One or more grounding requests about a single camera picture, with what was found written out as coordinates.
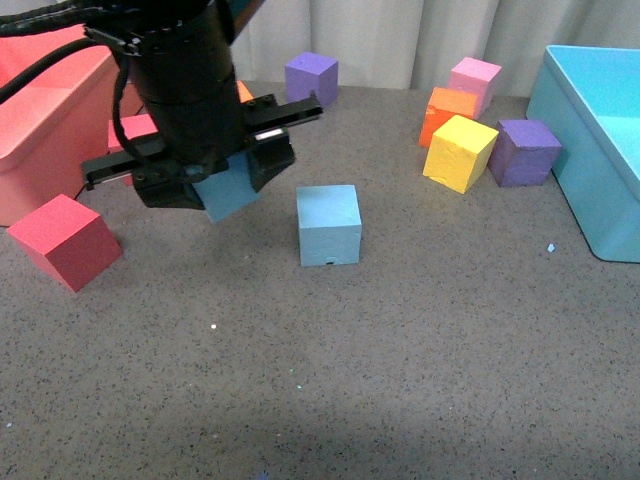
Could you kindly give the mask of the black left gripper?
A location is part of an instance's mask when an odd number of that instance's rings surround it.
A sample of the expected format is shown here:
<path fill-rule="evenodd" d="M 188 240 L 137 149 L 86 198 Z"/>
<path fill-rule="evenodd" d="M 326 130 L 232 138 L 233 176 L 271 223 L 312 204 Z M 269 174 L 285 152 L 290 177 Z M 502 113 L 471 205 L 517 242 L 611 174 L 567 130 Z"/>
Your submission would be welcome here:
<path fill-rule="evenodd" d="M 250 183 L 259 192 L 295 162 L 288 129 L 323 113 L 317 96 L 280 105 L 272 94 L 241 103 L 226 89 L 186 105 L 148 105 L 157 132 L 129 140 L 121 124 L 123 91 L 113 94 L 112 121 L 123 147 L 82 164 L 84 185 L 132 174 L 148 208 L 204 209 L 194 185 L 229 168 L 227 159 L 248 156 Z"/>

